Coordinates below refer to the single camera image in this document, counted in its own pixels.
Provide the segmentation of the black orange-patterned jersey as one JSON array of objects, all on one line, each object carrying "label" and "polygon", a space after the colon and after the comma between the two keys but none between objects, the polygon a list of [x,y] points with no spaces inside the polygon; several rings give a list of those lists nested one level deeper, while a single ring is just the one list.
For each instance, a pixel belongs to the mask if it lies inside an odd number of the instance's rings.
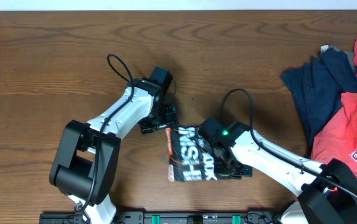
[{"label": "black orange-patterned jersey", "polygon": [[168,179],[170,182],[217,181],[216,158],[199,135],[199,126],[166,129],[168,140]]}]

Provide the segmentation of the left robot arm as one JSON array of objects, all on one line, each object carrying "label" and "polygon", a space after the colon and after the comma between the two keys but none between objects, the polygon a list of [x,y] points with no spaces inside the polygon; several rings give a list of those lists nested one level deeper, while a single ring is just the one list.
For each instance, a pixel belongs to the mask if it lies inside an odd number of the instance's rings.
[{"label": "left robot arm", "polygon": [[75,203],[75,213],[59,223],[111,223],[117,209],[109,192],[120,145],[139,124],[144,134],[175,126],[174,107],[164,100],[172,84],[154,78],[134,79],[111,107],[85,123],[72,120],[64,128],[49,182]]}]

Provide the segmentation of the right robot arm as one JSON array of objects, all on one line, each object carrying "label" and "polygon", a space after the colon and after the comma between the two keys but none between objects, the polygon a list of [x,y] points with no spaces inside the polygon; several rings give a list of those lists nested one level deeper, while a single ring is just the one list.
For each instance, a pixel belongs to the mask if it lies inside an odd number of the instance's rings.
[{"label": "right robot arm", "polygon": [[297,197],[281,223],[357,223],[357,178],[344,162],[306,159],[238,121],[225,127],[212,119],[199,133],[223,161],[251,166]]}]

